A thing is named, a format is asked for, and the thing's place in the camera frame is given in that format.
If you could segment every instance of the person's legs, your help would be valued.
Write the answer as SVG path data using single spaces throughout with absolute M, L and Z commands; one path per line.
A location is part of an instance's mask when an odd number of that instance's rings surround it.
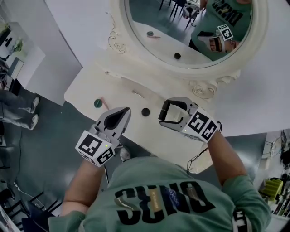
M 26 100 L 22 96 L 16 96 L 15 94 L 1 90 L 0 91 L 0 102 L 9 106 L 10 108 L 25 110 L 28 113 L 34 113 L 35 107 L 39 103 L 39 97 L 36 97 L 33 102 Z
M 25 113 L 23 110 L 8 107 L 3 103 L 2 107 L 3 107 L 3 118 L 0 119 L 0 121 L 9 122 L 16 126 L 21 126 L 29 130 L 32 130 L 35 127 L 37 123 L 35 122 L 35 120 L 33 120 L 35 116 L 32 117 L 31 115 Z

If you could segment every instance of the green t-shirt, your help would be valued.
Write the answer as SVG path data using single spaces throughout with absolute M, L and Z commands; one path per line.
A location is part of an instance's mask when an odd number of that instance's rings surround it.
M 224 57 L 227 53 L 211 51 L 203 41 L 198 39 L 198 34 L 201 31 L 215 34 L 218 26 L 226 24 L 234 36 L 232 40 L 240 42 L 251 23 L 251 11 L 251 4 L 240 4 L 236 0 L 208 0 L 203 19 L 191 34 L 194 45 L 200 53 L 212 61 Z
M 264 231 L 270 209 L 248 176 L 228 179 L 222 191 L 157 157 L 128 160 L 85 214 L 49 219 L 50 232 L 232 231 L 234 210 L 253 231 Z

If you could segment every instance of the gray floor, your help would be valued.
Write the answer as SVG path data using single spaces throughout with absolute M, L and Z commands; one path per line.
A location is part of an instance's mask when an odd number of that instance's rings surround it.
M 21 91 L 21 95 L 31 99 L 34 97 L 27 91 Z M 44 191 L 45 195 L 40 198 L 40 201 L 47 207 L 56 199 L 63 199 L 65 190 L 82 161 L 74 147 L 83 130 L 89 129 L 93 121 L 67 102 L 59 106 L 45 98 L 41 98 L 36 112 L 39 113 L 39 123 L 34 131 L 27 129 L 21 131 L 20 127 L 5 123 L 7 148 L 0 148 L 1 161 L 11 168 L 0 170 L 0 179 L 13 186 L 17 177 L 20 189 L 32 196 Z M 247 135 L 227 139 L 240 155 L 253 179 L 260 162 L 266 135 Z M 121 141 L 129 148 L 133 157 L 149 155 L 125 137 L 122 137 Z M 106 166 L 109 177 L 120 163 L 118 155 L 108 162 Z M 193 176 L 220 186 L 213 167 Z M 106 188 L 105 177 L 101 188 Z M 16 188 L 13 190 L 17 198 L 30 199 L 29 196 L 18 192 Z
M 171 36 L 172 38 L 189 45 L 190 35 L 194 27 L 186 25 L 188 19 L 182 17 L 181 7 L 178 7 L 176 17 L 173 20 L 175 10 L 170 17 L 170 13 L 174 7 L 175 2 L 171 2 L 170 7 L 163 4 L 161 10 L 160 3 L 156 0 L 130 0 L 130 12 L 135 22 L 149 25 Z

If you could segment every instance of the round mirror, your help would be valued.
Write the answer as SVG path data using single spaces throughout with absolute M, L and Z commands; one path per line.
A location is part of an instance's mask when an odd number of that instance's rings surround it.
M 125 0 L 130 27 L 159 60 L 180 68 L 217 64 L 240 49 L 252 0 Z

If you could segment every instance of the white sneaker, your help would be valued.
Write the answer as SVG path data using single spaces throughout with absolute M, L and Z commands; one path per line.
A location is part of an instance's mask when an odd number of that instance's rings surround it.
M 39 116 L 36 114 L 32 117 L 31 130 L 33 130 L 38 123 Z
M 122 147 L 120 149 L 120 158 L 122 160 L 122 163 L 124 163 L 126 160 L 131 159 L 131 154 L 130 154 L 130 152 L 128 151 L 127 148 Z
M 36 98 L 33 100 L 33 102 L 32 102 L 32 106 L 33 106 L 33 108 L 31 109 L 31 112 L 30 112 L 30 113 L 34 114 L 35 109 L 36 109 L 37 105 L 39 104 L 39 101 L 40 101 L 40 98 L 39 98 L 39 97 L 36 97 Z

